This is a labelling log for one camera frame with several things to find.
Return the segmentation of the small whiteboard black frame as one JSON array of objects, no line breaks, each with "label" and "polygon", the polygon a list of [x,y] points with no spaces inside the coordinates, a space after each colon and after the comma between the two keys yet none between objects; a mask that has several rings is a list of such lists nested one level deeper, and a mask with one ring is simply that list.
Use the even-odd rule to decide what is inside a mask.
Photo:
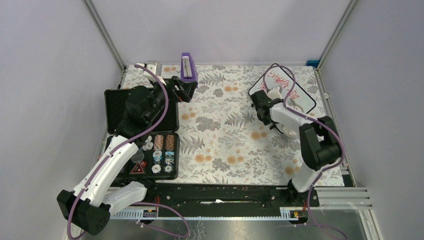
[{"label": "small whiteboard black frame", "polygon": [[248,95],[252,96],[259,90],[266,93],[274,87],[280,87],[282,99],[288,95],[287,104],[296,104],[304,113],[310,113],[316,106],[316,100],[300,85],[300,81],[294,76],[291,70],[274,63],[270,69],[259,77],[254,85],[248,90]]}]

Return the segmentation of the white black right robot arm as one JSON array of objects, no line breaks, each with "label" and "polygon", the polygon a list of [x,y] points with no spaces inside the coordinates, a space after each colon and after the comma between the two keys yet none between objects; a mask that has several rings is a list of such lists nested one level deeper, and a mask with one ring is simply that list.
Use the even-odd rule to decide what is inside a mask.
[{"label": "white black right robot arm", "polygon": [[331,117],[313,118],[284,100],[272,99],[264,90],[250,96],[257,118],[281,133],[293,132],[300,141],[303,164],[287,184],[286,198],[293,206],[301,205],[309,189],[327,167],[342,156],[342,147]]}]

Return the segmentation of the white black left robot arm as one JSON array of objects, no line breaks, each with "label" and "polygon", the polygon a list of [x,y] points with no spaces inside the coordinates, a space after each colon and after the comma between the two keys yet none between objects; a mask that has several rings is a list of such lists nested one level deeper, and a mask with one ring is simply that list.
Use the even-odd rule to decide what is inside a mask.
[{"label": "white black left robot arm", "polygon": [[160,80],[154,76],[151,84],[152,87],[139,85],[121,90],[126,96],[121,101],[114,100],[118,107],[113,110],[121,113],[109,146],[71,191],[63,189],[57,195],[58,206],[67,221],[68,239],[97,235],[111,215],[137,202],[144,206],[154,202],[154,190],[137,181],[113,194],[107,194],[107,190],[139,150],[137,140],[147,139],[168,115],[174,117],[178,103],[190,102],[198,82],[177,76]]}]

